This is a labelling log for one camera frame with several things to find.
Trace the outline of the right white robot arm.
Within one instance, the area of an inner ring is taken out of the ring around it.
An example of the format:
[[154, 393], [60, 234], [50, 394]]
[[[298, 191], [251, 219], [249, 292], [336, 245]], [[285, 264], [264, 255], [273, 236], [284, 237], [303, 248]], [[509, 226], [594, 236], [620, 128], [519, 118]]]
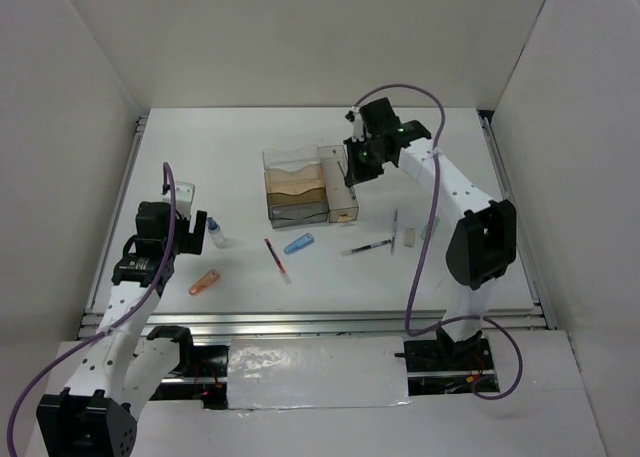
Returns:
[[441, 339], [436, 356], [448, 369], [460, 368], [478, 340], [496, 284], [516, 259], [517, 215], [507, 199], [498, 201], [466, 177], [440, 148], [441, 134], [430, 133], [417, 120], [403, 123], [396, 115], [367, 117], [349, 112], [351, 137], [347, 151], [347, 186], [381, 176], [391, 163], [432, 191], [426, 236], [410, 287], [404, 327], [411, 337], [426, 334], [412, 326], [418, 286], [437, 217], [453, 227], [444, 262], [457, 291], [442, 320], [430, 326]]

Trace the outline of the black gel pen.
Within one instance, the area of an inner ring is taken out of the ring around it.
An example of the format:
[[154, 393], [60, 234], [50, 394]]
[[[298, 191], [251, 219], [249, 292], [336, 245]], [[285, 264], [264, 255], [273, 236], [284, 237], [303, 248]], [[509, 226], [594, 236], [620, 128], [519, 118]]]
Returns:
[[340, 255], [343, 256], [343, 257], [350, 256], [350, 255], [355, 255], [355, 254], [366, 252], [366, 251], [369, 251], [369, 250], [372, 250], [372, 249], [376, 249], [376, 248], [379, 248], [379, 247], [384, 247], [384, 246], [390, 245], [391, 243], [392, 243], [392, 239], [385, 239], [385, 240], [373, 242], [373, 243], [370, 243], [370, 244], [366, 244], [366, 245], [363, 245], [363, 246], [359, 246], [359, 247], [356, 247], [356, 248], [352, 248], [352, 249], [341, 251]]

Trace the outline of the red gel pen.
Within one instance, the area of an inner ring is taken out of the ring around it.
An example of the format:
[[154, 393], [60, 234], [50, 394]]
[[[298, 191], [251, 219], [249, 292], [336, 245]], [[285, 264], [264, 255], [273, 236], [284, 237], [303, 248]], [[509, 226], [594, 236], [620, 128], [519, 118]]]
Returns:
[[283, 279], [283, 281], [285, 282], [285, 284], [290, 285], [291, 284], [291, 279], [284, 267], [284, 265], [281, 262], [281, 259], [279, 258], [279, 256], [277, 255], [275, 248], [273, 246], [273, 244], [271, 243], [271, 241], [268, 238], [264, 238], [264, 242], [265, 245], [267, 246], [271, 257], [273, 258], [276, 267], [278, 268], [278, 271]]

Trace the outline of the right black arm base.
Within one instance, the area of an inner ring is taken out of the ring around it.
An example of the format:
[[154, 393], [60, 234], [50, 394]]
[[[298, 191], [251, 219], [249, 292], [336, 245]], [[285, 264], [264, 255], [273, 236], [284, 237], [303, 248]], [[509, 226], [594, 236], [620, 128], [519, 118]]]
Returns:
[[444, 331], [438, 331], [434, 339], [406, 340], [394, 357], [404, 362], [411, 376], [462, 376], [494, 370], [489, 341], [481, 332], [462, 342], [454, 342]]

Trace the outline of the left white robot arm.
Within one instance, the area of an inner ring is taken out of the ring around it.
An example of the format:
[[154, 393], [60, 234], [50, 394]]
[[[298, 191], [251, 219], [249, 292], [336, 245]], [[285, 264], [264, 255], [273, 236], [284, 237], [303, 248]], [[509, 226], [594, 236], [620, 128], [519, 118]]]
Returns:
[[191, 213], [184, 205], [140, 203], [99, 328], [83, 342], [86, 354], [63, 389], [44, 395], [37, 407], [48, 455], [131, 455], [142, 410], [161, 381], [196, 367], [188, 328], [144, 328], [174, 274], [176, 257], [201, 254], [206, 221], [206, 212]]

